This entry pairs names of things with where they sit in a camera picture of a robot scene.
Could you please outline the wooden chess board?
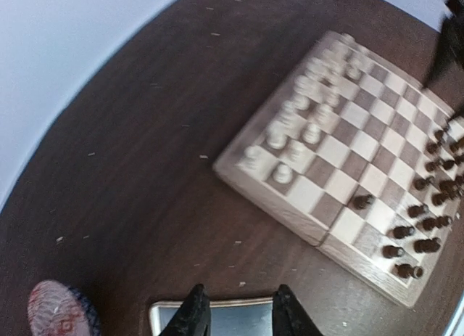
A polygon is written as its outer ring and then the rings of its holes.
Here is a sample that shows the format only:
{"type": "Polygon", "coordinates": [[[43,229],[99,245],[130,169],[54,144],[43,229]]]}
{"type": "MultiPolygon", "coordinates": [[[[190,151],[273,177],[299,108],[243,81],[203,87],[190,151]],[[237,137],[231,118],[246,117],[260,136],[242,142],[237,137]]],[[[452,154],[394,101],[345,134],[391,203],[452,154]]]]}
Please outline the wooden chess board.
{"type": "Polygon", "coordinates": [[[452,108],[397,66],[358,44],[327,32],[246,123],[214,164],[228,185],[395,303],[413,307],[440,252],[416,253],[414,242],[452,229],[425,231],[425,218],[459,219],[461,200],[435,205],[451,182],[463,183],[450,145],[463,138],[463,120],[452,108]],[[434,177],[423,190],[417,178],[434,177]],[[357,195],[373,204],[358,210],[357,195]],[[410,218],[411,205],[429,212],[410,218]],[[396,226],[414,226],[395,239],[396,226]],[[382,254],[402,247],[401,258],[382,254]],[[396,265],[421,266],[420,279],[403,279],[396,265]]]}

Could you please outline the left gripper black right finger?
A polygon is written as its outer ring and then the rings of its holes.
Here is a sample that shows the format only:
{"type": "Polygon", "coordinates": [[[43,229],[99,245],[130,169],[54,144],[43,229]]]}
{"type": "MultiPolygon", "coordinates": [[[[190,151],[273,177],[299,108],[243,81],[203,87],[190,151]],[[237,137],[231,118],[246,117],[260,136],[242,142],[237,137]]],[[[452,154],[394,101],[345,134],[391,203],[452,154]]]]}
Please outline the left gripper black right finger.
{"type": "Polygon", "coordinates": [[[287,284],[273,293],[273,336],[323,336],[287,284]]]}

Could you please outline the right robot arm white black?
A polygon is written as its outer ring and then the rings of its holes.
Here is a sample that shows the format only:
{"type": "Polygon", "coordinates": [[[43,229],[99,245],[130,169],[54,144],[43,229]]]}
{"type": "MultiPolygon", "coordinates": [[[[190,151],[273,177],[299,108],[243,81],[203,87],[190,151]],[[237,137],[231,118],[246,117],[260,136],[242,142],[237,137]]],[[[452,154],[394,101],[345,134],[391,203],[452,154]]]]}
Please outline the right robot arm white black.
{"type": "Polygon", "coordinates": [[[463,67],[463,0],[446,0],[445,5],[451,14],[442,20],[433,59],[421,81],[421,91],[436,82],[452,64],[463,67]]]}

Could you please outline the black chess piece corner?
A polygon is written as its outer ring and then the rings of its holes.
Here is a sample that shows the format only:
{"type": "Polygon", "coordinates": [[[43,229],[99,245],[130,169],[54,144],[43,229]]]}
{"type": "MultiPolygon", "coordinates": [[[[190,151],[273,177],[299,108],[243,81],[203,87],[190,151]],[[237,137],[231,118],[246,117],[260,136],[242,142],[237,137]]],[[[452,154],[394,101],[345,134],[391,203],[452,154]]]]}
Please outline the black chess piece corner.
{"type": "Polygon", "coordinates": [[[424,274],[424,269],[421,266],[412,266],[408,263],[396,265],[397,275],[403,279],[413,278],[420,279],[424,274]]]}

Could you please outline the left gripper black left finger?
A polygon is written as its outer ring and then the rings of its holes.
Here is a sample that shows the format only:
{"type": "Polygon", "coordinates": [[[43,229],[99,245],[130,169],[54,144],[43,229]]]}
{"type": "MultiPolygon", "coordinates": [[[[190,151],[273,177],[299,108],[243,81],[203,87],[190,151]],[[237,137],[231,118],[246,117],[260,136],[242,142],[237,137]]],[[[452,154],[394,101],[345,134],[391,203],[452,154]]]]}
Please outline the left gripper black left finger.
{"type": "Polygon", "coordinates": [[[203,284],[196,284],[159,336],[210,336],[210,298],[203,284]]]}

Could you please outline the black pawn file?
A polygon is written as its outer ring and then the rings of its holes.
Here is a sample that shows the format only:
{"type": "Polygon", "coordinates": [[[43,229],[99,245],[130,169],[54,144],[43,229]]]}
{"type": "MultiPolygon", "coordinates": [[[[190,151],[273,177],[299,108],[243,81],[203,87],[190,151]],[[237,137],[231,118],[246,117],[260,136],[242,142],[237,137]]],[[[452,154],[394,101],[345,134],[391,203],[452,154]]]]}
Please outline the black pawn file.
{"type": "Polygon", "coordinates": [[[434,183],[434,177],[433,176],[428,176],[426,178],[417,178],[414,180],[414,187],[418,191],[425,189],[426,187],[431,186],[434,183]]]}
{"type": "Polygon", "coordinates": [[[427,214],[428,212],[429,207],[427,204],[411,205],[407,209],[407,214],[410,218],[417,218],[419,216],[427,214]]]}
{"type": "Polygon", "coordinates": [[[392,235],[395,239],[403,239],[405,237],[411,237],[415,233],[414,226],[396,226],[392,229],[392,235]]]}

